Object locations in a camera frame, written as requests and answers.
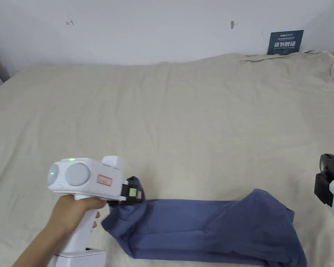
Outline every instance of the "hand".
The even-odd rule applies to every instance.
[[[89,197],[75,200],[73,195],[64,195],[59,198],[53,208],[47,228],[62,229],[66,235],[70,235],[77,228],[86,211],[91,209],[101,209],[106,205],[106,201]]]

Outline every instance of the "blue cloth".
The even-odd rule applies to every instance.
[[[306,266],[293,219],[293,211],[255,189],[241,201],[144,199],[110,207],[102,226],[133,258]]]

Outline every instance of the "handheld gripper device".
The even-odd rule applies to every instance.
[[[124,160],[106,156],[102,162],[88,158],[63,159],[49,169],[48,188],[53,192],[73,194],[76,200],[99,197],[111,205],[132,205],[142,201],[143,191],[124,178]],[[87,248],[97,210],[84,215],[66,246],[55,255],[52,267],[104,267],[106,251]]]

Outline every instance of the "gripper handle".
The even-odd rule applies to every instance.
[[[75,194],[75,200],[82,198],[94,197],[91,195],[79,195]],[[83,252],[86,251],[87,244],[89,241],[90,233],[92,231],[93,223],[96,217],[97,210],[88,210],[82,220],[80,221],[78,227],[74,233],[69,237],[68,242],[66,243],[61,253],[72,253],[72,252]]]

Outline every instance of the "white wall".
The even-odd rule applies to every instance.
[[[0,0],[0,62],[12,76],[37,63],[265,54],[270,32],[300,29],[302,51],[333,52],[334,0]]]

